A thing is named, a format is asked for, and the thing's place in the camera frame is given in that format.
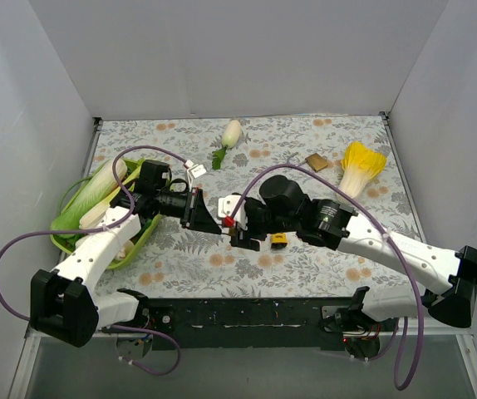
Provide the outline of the yellow padlock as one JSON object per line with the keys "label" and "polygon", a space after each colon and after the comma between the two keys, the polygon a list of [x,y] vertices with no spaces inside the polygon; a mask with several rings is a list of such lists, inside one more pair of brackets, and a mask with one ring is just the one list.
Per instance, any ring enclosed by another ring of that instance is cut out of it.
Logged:
{"label": "yellow padlock", "polygon": [[284,249],[288,246],[288,238],[285,233],[271,235],[271,249]]}

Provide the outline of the large brass padlock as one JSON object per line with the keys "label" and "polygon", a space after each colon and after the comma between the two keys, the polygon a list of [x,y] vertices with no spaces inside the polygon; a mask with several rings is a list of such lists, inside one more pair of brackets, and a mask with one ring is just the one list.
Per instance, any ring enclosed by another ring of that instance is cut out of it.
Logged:
{"label": "large brass padlock", "polygon": [[325,170],[329,166],[328,160],[318,153],[314,153],[305,157],[303,160],[299,160],[298,153],[296,152],[291,154],[286,159],[286,162],[296,166],[308,166],[314,172]]}

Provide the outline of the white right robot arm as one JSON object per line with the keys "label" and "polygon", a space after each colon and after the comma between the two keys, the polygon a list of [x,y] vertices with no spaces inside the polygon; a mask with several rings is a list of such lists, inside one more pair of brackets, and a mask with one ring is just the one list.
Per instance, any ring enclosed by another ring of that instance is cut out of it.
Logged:
{"label": "white right robot arm", "polygon": [[422,313],[454,328],[471,326],[477,298],[476,248],[441,249],[388,233],[347,204],[310,198],[283,175],[265,180],[259,193],[260,199],[219,199],[218,216],[225,227],[235,229],[234,247],[258,250],[268,235],[294,232],[304,243],[371,260],[415,281],[408,289],[359,288],[348,308],[330,317],[340,328],[364,331],[376,322]]}

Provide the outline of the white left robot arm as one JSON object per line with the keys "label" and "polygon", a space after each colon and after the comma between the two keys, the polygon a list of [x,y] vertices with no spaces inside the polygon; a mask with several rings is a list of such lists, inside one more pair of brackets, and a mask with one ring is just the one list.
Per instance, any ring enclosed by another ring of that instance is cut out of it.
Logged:
{"label": "white left robot arm", "polygon": [[31,281],[30,325],[74,347],[82,347],[93,334],[112,325],[138,333],[152,317],[145,295],[119,289],[105,297],[95,294],[101,275],[115,256],[141,231],[144,222],[157,215],[176,218],[182,227],[220,234],[221,228],[206,208],[203,191],[193,185],[206,169],[185,164],[185,188],[171,189],[170,167],[147,160],[133,189],[119,192],[98,220],[98,232],[53,270],[40,270]]}

